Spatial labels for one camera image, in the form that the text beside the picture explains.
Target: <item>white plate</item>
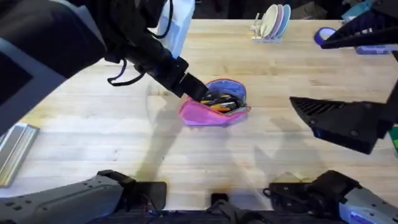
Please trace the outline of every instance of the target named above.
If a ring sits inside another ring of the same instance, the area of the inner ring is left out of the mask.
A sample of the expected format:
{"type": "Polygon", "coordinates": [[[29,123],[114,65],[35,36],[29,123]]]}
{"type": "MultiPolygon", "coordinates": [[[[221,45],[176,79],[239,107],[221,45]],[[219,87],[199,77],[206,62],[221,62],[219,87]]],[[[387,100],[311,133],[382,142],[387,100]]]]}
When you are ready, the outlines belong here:
{"type": "Polygon", "coordinates": [[[280,25],[282,24],[283,18],[284,18],[284,7],[283,7],[283,5],[279,4],[278,5],[278,16],[276,18],[276,23],[274,25],[274,28],[272,28],[271,33],[268,35],[268,38],[274,38],[276,36],[276,33],[278,33],[280,25]]]}
{"type": "Polygon", "coordinates": [[[260,27],[261,37],[265,37],[269,35],[274,28],[276,19],[278,16],[278,6],[273,4],[271,5],[267,12],[262,16],[262,22],[260,27]]]}

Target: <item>blue plate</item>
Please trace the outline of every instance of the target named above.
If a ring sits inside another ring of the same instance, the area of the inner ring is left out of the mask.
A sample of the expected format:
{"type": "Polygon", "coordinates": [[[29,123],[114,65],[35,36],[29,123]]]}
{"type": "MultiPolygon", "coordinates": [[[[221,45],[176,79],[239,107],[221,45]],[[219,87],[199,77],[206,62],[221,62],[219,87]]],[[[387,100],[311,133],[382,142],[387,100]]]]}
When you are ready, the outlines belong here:
{"type": "Polygon", "coordinates": [[[281,38],[282,35],[284,34],[287,24],[289,23],[291,11],[292,10],[288,4],[284,5],[284,18],[275,37],[281,38]]]}

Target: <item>plate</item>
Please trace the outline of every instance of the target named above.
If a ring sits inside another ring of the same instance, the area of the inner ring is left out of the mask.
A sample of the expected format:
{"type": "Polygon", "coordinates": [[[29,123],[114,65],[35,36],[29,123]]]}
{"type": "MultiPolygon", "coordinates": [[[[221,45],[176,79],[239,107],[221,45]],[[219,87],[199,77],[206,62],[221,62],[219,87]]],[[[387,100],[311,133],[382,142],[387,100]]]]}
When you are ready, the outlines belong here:
{"type": "Polygon", "coordinates": [[[279,27],[278,32],[276,33],[275,37],[282,37],[284,34],[287,24],[289,23],[291,9],[288,4],[284,5],[284,18],[282,20],[282,24],[279,27]]]}
{"type": "Polygon", "coordinates": [[[280,25],[282,25],[282,20],[284,18],[284,7],[283,5],[278,5],[278,16],[276,18],[276,23],[274,28],[272,28],[271,33],[268,35],[268,38],[274,38],[276,33],[278,32],[280,25]]]}
{"type": "Polygon", "coordinates": [[[275,4],[271,5],[267,12],[262,16],[262,22],[260,27],[261,37],[269,35],[274,28],[276,19],[278,16],[278,6],[275,4]]]}

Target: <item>wooden tabletop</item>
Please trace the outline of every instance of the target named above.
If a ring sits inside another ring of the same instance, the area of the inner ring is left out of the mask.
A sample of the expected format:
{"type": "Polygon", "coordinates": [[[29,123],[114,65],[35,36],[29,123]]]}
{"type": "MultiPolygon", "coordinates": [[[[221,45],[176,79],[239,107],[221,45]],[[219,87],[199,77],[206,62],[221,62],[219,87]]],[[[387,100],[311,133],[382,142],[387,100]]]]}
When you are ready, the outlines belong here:
{"type": "MultiPolygon", "coordinates": [[[[183,50],[189,72],[204,82],[245,84],[252,111],[227,128],[189,128],[181,99],[146,76],[132,86],[106,81],[120,65],[100,61],[75,75],[22,121],[41,128],[16,180],[0,197],[26,194],[113,169],[168,184],[167,209],[204,209],[212,192],[240,198],[241,208],[271,209],[261,189],[284,172],[314,178],[342,172],[398,205],[398,158],[391,139],[370,155],[313,137],[289,96],[385,101],[398,78],[392,56],[322,50],[313,41],[339,21],[291,21],[281,44],[251,42],[252,21],[193,21],[183,50]]],[[[132,65],[126,79],[136,75],[132,65]]]]}

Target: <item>pencil case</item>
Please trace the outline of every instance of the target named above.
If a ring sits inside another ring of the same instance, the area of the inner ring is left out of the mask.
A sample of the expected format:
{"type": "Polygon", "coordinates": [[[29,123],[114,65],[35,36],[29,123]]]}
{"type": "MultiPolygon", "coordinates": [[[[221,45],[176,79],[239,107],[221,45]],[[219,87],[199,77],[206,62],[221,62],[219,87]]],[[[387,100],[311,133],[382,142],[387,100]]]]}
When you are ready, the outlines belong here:
{"type": "Polygon", "coordinates": [[[229,113],[221,113],[188,97],[178,112],[187,126],[227,126],[241,120],[249,113],[251,108],[246,104],[246,88],[242,83],[218,79],[207,83],[206,86],[209,91],[218,90],[239,98],[244,106],[229,113]]]}

